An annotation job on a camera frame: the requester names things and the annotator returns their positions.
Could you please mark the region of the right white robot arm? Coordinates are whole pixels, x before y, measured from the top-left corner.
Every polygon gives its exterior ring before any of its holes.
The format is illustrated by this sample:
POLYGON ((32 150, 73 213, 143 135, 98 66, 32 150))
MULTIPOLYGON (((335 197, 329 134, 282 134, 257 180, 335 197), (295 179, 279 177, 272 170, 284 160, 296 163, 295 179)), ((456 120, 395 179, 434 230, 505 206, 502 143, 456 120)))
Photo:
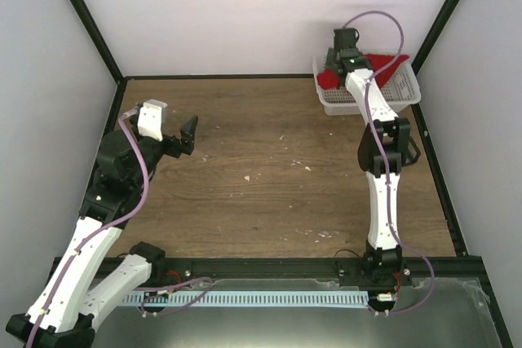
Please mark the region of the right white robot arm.
POLYGON ((370 227, 362 274, 380 285, 401 266, 402 248, 396 229, 396 201, 400 173, 408 165, 411 125, 385 100, 370 59, 359 51, 359 32, 334 30, 334 43, 316 80, 324 91, 346 90, 365 121, 358 148, 359 166, 369 183, 370 227))

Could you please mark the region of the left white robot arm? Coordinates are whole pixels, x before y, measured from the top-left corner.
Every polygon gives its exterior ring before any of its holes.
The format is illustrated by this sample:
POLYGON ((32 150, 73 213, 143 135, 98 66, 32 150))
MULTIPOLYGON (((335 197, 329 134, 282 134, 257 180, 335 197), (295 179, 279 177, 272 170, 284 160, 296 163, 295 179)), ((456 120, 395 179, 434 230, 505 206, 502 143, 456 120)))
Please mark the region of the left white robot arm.
POLYGON ((190 155, 198 124, 191 117, 180 136, 157 138, 139 130, 143 109, 119 118, 120 127, 101 140, 96 176, 86 191, 72 239, 36 302, 13 315, 6 331, 26 347, 90 347, 95 333, 127 294, 166 277, 164 250, 139 242, 97 285, 92 282, 107 252, 144 206, 158 162, 190 155))

